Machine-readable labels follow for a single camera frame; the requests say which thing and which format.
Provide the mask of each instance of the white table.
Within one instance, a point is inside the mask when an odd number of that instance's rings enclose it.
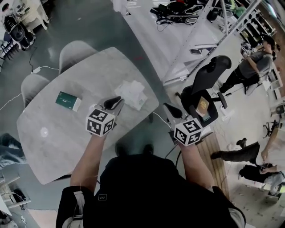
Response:
[[[85,130],[89,107],[100,99],[114,96],[123,80],[141,82],[148,100],[140,111],[124,105],[105,142],[115,144],[154,111],[159,102],[139,70],[116,48],[96,53],[77,63],[50,82],[26,107],[17,128],[28,163],[42,184],[70,173],[90,139]],[[55,103],[60,91],[82,99],[77,112]],[[41,129],[47,128],[43,137]]]

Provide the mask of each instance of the hand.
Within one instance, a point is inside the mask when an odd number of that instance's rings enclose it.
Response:
[[[265,162],[267,157],[268,157],[268,151],[267,150],[262,151],[261,157],[262,157],[263,161]]]
[[[260,174],[265,174],[265,173],[268,173],[268,169],[266,168],[266,169],[260,170],[259,172]]]

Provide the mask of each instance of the white chair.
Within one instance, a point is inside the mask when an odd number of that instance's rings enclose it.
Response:
[[[48,84],[49,80],[41,75],[35,73],[28,75],[21,85],[24,107],[26,108],[34,97]]]
[[[59,56],[59,74],[97,52],[83,41],[70,42],[61,50]]]

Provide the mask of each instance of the person in gray shirt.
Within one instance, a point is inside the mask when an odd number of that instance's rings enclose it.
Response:
[[[271,69],[275,41],[270,36],[263,36],[262,45],[263,50],[253,53],[238,65],[222,87],[220,87],[220,92],[225,93],[234,85],[245,83],[248,80],[252,81],[253,78],[258,82],[259,76],[263,76]]]

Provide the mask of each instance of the floor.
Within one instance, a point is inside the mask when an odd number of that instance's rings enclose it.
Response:
[[[173,92],[181,91],[183,87],[193,82],[193,78],[190,78],[183,85],[180,84],[173,86],[171,89],[168,88],[166,93],[131,29],[122,16],[113,11],[111,1],[82,0],[79,2],[76,0],[61,0],[54,3],[55,7],[51,13],[48,25],[49,29],[45,31],[41,28],[37,32],[37,40],[33,45],[37,49],[31,59],[31,64],[34,68],[38,66],[58,68],[60,50],[73,40],[82,40],[98,51],[113,46],[125,54],[147,79],[160,104],[169,101],[169,97],[171,100],[175,100]],[[232,42],[237,42],[234,39],[233,37],[233,39],[229,40],[229,46],[234,47]],[[4,62],[0,73],[0,107],[20,93],[23,79],[31,72],[29,59],[34,51],[34,47],[26,52],[20,51],[14,55],[12,61]],[[232,68],[236,67],[241,56],[235,53],[239,53],[239,50],[223,49],[222,52],[226,52],[223,54],[227,54],[231,59],[234,59]],[[229,73],[230,70],[225,72],[220,80],[225,81]],[[58,75],[58,72],[43,68],[39,74],[49,80],[53,80]],[[245,96],[243,90],[239,90],[228,97],[227,102],[229,105],[227,111],[230,117],[219,118],[212,126],[213,130],[217,132],[220,147],[227,149],[228,145],[234,144],[243,137],[248,138],[248,143],[260,139],[263,134],[262,124],[269,120],[268,97],[262,86],[257,88],[250,96]],[[9,132],[15,138],[18,138],[16,120],[22,111],[23,101],[21,96],[1,110],[0,133]],[[165,118],[161,107],[156,112]],[[155,154],[165,157],[174,146],[168,135],[168,130],[168,127],[155,116],[152,124],[147,119],[144,120],[125,135],[121,142],[132,153],[139,153],[143,145],[153,143]],[[178,152],[179,150],[176,148],[168,158],[175,162]],[[114,147],[104,152],[99,175],[109,159],[114,156]],[[226,164],[226,166],[228,179],[234,180],[229,187],[234,191],[237,188],[237,184],[240,184],[240,182],[237,182],[239,164]],[[183,175],[181,159],[178,162],[178,170]],[[20,176],[17,185],[31,199],[31,202],[27,205],[30,209],[57,210],[61,191],[69,184],[69,180],[61,180],[43,186],[37,181],[29,165],[11,165],[4,168],[3,173],[6,180],[12,179],[17,175]],[[18,210],[15,213],[24,216],[28,224],[27,227],[38,227],[27,211]],[[14,215],[14,217],[17,221],[20,221],[18,215]],[[24,227],[23,222],[19,224],[19,227]]]

